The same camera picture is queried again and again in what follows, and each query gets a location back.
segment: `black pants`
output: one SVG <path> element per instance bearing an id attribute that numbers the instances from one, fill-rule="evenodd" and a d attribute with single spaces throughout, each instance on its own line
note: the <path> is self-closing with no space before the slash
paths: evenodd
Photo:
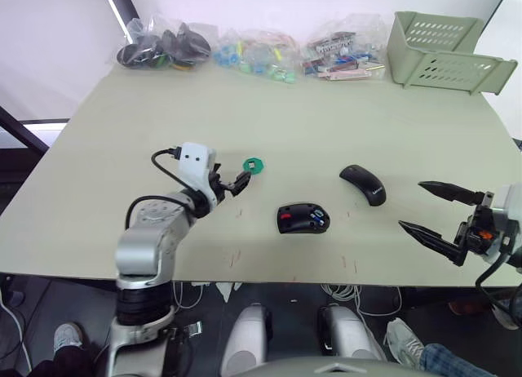
<path id="1" fill-rule="evenodd" d="M 40 362 L 27 377 L 94 377 L 94 365 L 86 351 L 67 346 L 58 350 L 53 361 Z M 16 370 L 0 371 L 0 377 L 21 377 Z"/>

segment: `bag of parts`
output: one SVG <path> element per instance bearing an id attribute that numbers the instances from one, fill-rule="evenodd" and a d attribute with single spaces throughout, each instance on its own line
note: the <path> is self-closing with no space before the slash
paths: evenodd
<path id="1" fill-rule="evenodd" d="M 148 21 L 134 18 L 127 25 L 126 44 L 116 55 L 129 69 L 191 70 L 208 60 L 209 40 L 217 28 L 205 24 L 185 24 L 154 16 Z"/>
<path id="2" fill-rule="evenodd" d="M 299 46 L 286 34 L 250 30 L 229 30 L 219 39 L 215 62 L 278 82 L 294 83 L 299 69 Z"/>
<path id="3" fill-rule="evenodd" d="M 379 15 L 331 21 L 302 47 L 303 72 L 329 81 L 383 78 L 387 37 Z"/>

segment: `plastic storage crate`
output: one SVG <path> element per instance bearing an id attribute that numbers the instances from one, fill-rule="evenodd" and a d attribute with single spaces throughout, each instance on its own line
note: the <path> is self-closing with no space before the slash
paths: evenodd
<path id="1" fill-rule="evenodd" d="M 498 95 L 516 60 L 473 55 L 484 22 L 399 11 L 388 41 L 391 75 L 404 88 L 443 87 Z"/>

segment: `beige table surface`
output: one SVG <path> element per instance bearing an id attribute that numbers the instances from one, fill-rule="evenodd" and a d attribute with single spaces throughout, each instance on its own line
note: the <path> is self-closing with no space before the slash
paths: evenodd
<path id="1" fill-rule="evenodd" d="M 453 240 L 471 208 L 418 181 L 494 191 L 522 179 L 520 153 L 481 95 L 403 90 L 389 78 L 286 85 L 211 64 L 196 73 L 116 67 L 0 216 L 0 271 L 115 277 L 129 203 L 179 189 L 150 155 L 184 141 L 215 148 L 226 180 L 248 157 L 266 166 L 179 245 L 175 279 L 185 281 L 473 286 L 486 263 L 469 255 L 458 268 L 397 220 Z M 384 183 L 383 206 L 338 177 L 352 163 Z M 277 207 L 302 201 L 329 212 L 327 233 L 277 232 Z M 506 266 L 486 284 L 519 281 Z"/>

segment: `black computer mouse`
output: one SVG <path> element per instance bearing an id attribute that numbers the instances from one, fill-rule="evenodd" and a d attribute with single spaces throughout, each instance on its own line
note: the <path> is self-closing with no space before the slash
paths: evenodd
<path id="1" fill-rule="evenodd" d="M 366 196 L 371 206 L 380 206 L 386 201 L 386 190 L 383 183 L 364 167 L 347 166 L 339 177 L 354 184 Z"/>
<path id="2" fill-rule="evenodd" d="M 277 210 L 279 233 L 324 233 L 330 226 L 325 209 L 313 203 L 298 203 Z"/>

